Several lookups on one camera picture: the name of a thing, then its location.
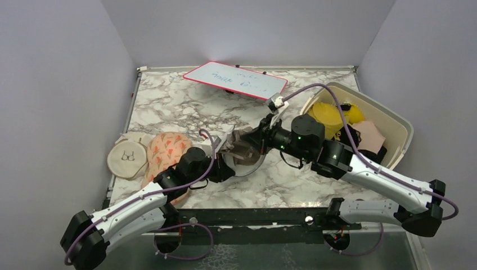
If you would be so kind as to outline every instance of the grey wall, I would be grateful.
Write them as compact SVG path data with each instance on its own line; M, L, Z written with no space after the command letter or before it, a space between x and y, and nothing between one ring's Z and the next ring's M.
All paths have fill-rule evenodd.
M397 171L445 181L461 207L424 239L436 270L477 266L476 14L475 0L396 0L358 69L362 91L414 125Z
M394 0L102 0L135 63L359 65Z
M99 0L0 3L0 269L62 267L104 198L135 69Z

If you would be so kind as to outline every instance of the marble countertop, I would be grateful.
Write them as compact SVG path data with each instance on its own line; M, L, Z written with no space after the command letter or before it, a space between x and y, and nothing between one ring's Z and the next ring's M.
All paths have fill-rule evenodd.
M258 125L268 113L264 101L185 80L185 72L145 72L134 103L128 131L156 135L174 131L186 134L193 142L202 141L199 129L220 135L230 129ZM339 82L357 89L351 70L270 70L268 74L289 81L283 95L311 83ZM283 127L318 88L292 98L283 117ZM141 188L142 177L128 181L116 179L110 205ZM334 197L381 200L383 197L363 187L321 177L309 165L298 170L286 165L278 151L271 151L263 165L247 177L230 178L223 183L209 183L202 190L191 191L182 208L277 208L328 206Z

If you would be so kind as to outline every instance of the metal bolt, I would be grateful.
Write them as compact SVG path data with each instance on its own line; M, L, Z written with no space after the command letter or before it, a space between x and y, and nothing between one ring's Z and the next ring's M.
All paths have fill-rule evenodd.
M310 215L308 215L308 216L305 218L305 222L306 222L308 225L313 224L313 217L311 217Z
M189 219L189 223L195 224L197 223L197 219L195 217L192 217L191 219Z

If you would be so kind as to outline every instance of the beige plastic bin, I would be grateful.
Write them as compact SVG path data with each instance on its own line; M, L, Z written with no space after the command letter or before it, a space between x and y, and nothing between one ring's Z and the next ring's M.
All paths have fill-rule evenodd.
M391 170L394 169L403 158L404 153L406 153L411 143L414 134L411 123L356 90L335 82L327 85L336 94L341 104L350 103L357 105L361 112L363 112L366 120L371 120L375 123L380 133L386 138L384 147L388 149L388 152L382 160L382 165ZM335 104L330 93L328 93L326 89L321 88L313 97L308 99L305 106L301 108L300 114L306 114L315 102Z

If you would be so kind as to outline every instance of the pink fabric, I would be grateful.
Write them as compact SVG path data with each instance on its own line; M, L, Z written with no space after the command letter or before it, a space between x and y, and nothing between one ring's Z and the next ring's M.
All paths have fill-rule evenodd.
M371 121L361 121L353 124L352 127L360 132L361 142L359 143L358 150L368 150L377 154L386 138L381 135L374 123Z

